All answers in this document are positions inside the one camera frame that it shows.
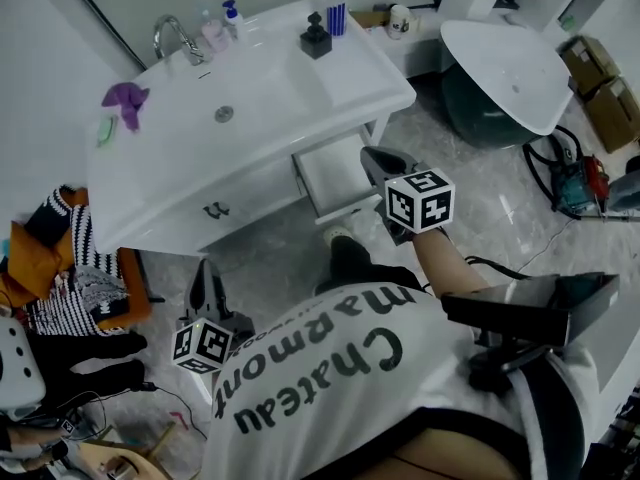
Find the white vanity cabinet with sink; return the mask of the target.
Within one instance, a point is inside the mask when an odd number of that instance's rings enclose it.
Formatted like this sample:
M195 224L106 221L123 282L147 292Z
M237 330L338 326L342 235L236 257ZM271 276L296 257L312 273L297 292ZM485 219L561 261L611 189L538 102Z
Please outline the white vanity cabinet with sink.
M87 140L88 194L98 251L195 255L226 234L295 201L292 156L360 126L378 143L414 89L355 21L332 51L300 46L312 3L247 21L248 41L192 66L181 53L137 80L150 94L140 128ZM222 202L228 216L203 207Z

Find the white drawer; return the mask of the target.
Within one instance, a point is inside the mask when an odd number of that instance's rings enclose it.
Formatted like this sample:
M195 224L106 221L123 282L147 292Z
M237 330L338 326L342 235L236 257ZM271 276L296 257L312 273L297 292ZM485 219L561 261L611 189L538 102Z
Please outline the white drawer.
M360 126L292 156L316 212L317 225L374 207L381 201L360 161L362 148L369 144L370 134Z

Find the brown cardboard box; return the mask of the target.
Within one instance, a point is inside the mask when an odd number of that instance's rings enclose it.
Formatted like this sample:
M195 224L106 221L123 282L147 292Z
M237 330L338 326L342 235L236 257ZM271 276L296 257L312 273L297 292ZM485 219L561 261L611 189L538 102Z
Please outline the brown cardboard box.
M589 97L601 85L620 75L620 70L596 38L577 36L561 53L578 93Z
M602 84L586 111L607 153L640 140L640 103L623 77Z

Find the green soap dish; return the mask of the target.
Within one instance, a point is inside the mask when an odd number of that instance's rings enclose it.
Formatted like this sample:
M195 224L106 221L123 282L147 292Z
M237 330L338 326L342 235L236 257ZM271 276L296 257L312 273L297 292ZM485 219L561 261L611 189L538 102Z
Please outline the green soap dish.
M96 131L96 147L105 146L115 135L119 117L117 115L102 116Z

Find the small black bottle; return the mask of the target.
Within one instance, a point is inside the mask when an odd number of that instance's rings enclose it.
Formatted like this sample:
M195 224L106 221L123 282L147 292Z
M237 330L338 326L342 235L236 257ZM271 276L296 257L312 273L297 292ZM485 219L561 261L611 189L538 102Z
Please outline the small black bottle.
M332 36L321 25L322 18L317 11L307 20L309 26L300 35L300 46L304 53L316 60L332 51Z

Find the black white striped knit garment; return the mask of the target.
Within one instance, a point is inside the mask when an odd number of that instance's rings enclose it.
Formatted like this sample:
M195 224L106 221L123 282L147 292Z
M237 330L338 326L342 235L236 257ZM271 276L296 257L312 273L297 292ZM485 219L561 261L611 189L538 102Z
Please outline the black white striped knit garment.
M129 325L130 294L116 253L99 253L80 190L56 188L27 220L29 235L57 256L49 294L24 306L39 335L109 336Z

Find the metal cup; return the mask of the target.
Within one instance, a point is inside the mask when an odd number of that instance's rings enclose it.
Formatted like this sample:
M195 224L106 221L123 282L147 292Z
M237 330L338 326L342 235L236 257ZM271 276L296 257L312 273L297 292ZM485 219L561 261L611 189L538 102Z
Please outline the metal cup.
M102 465L102 470L108 480L137 480L139 477L139 470L125 456L112 457Z

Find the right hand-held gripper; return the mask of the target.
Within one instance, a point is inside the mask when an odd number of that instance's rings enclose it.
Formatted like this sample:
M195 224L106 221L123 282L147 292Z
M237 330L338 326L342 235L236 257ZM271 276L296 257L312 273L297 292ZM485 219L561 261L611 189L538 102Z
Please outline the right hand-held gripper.
M414 157L379 146L363 147L360 162L370 183L380 184L376 211L396 246L453 221L455 185L440 169L413 172Z

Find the grey metal wand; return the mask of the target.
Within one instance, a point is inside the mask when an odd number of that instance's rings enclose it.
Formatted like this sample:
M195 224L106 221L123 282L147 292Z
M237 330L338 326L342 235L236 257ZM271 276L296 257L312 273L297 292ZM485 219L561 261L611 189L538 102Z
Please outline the grey metal wand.
M619 222L619 223L638 223L640 224L640 216L637 215L614 215L609 213L604 214L583 214L580 216L581 220L598 221L602 223L607 222Z

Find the purple cloth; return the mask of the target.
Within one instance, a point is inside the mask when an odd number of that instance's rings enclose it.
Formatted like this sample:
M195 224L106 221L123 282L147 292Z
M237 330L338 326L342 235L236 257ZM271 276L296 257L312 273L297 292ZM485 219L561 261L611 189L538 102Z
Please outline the purple cloth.
M131 132L139 130L139 112L150 94L149 88L141 88L134 82L121 82L110 87L104 95L103 108L119 107L120 116Z

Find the wooden stool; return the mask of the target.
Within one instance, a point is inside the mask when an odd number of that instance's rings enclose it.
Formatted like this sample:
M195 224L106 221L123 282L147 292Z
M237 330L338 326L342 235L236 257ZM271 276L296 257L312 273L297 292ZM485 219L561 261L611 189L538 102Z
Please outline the wooden stool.
M173 480L159 462L158 455L175 427L176 423L171 422L152 446L87 440L79 445L79 454L101 480Z

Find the chrome faucet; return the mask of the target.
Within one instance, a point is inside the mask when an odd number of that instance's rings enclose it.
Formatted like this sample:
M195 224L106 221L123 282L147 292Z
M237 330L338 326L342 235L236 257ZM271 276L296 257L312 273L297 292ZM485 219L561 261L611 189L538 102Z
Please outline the chrome faucet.
M179 20L171 14L164 14L160 16L154 24L153 49L158 60L165 58L165 52L163 49L163 30L166 26L169 26L177 35L177 38L183 47L184 55L192 66L198 66L205 63L205 56L202 50L198 47L195 40L187 34Z

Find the black chest-mounted device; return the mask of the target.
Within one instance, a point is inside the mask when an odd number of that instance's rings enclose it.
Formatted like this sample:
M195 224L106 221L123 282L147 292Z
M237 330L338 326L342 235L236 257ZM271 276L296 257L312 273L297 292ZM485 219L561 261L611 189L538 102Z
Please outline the black chest-mounted device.
M469 359L469 380L496 393L507 375L563 350L617 300L620 277L604 272L528 277L462 294L445 294L449 320L480 331L483 350Z

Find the white bottle with blue pump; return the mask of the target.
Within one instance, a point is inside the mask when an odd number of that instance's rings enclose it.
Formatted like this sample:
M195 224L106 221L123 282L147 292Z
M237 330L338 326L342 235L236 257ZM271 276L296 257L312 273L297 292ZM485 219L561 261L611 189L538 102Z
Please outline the white bottle with blue pump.
M222 3L224 9L224 20L231 34L231 37L239 43L245 44L248 41L248 29L244 17L236 8L234 0L226 0Z

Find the person's white clog shoe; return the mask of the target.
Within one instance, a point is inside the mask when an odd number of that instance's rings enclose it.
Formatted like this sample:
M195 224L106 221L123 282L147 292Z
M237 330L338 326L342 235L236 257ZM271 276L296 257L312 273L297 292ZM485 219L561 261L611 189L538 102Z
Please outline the person's white clog shoe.
M345 237L349 239L353 238L351 232L343 226L333 225L333 226L327 227L323 231L323 239L328 247L331 247L332 242L336 238L340 238L340 237Z

